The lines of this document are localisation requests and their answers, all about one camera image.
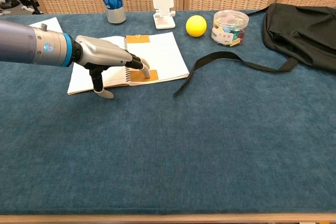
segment white paper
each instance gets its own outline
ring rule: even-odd
[[[102,38],[120,48],[124,48],[124,37],[112,36]],[[102,73],[104,87],[116,85],[127,85],[125,67],[111,67]],[[73,64],[71,79],[69,83],[68,94],[75,94],[83,91],[93,90],[92,80],[89,70],[77,63]]]
[[[150,82],[131,82],[130,85],[156,83],[187,77],[189,71],[184,63],[172,32],[150,35],[149,43],[128,43],[127,50],[157,71],[158,80]]]
[[[58,33],[63,33],[62,28],[59,25],[59,22],[58,22],[56,17],[31,24],[30,26],[40,28],[41,24],[46,24],[47,25],[47,30],[49,30],[49,31],[56,31]]]

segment tennis ball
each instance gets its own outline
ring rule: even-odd
[[[199,37],[205,33],[206,21],[200,15],[191,16],[185,24],[185,29],[190,36]]]

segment robot finger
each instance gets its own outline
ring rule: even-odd
[[[141,63],[145,64],[148,68],[150,68],[148,62],[145,59],[139,58],[138,56],[135,56],[134,54],[132,54],[132,58],[133,60],[140,61]]]
[[[140,61],[137,60],[132,60],[129,61],[125,64],[126,67],[128,68],[134,68],[134,69],[139,69],[145,76],[145,78],[150,78],[151,74],[149,73],[149,69],[145,64],[142,64]]]
[[[89,70],[92,79],[93,90],[100,97],[113,99],[114,98],[113,93],[105,90],[103,86],[103,78],[101,73],[105,70],[105,68],[106,68],[105,66],[99,66]]]

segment notebook spiral binding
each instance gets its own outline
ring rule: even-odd
[[[124,49],[127,50],[127,41],[126,38],[124,38]],[[130,68],[125,68],[126,71],[126,81],[130,82],[131,81],[131,72],[130,72]]]

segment soda can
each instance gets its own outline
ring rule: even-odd
[[[119,24],[126,20],[123,0],[103,0],[106,8],[107,20]]]

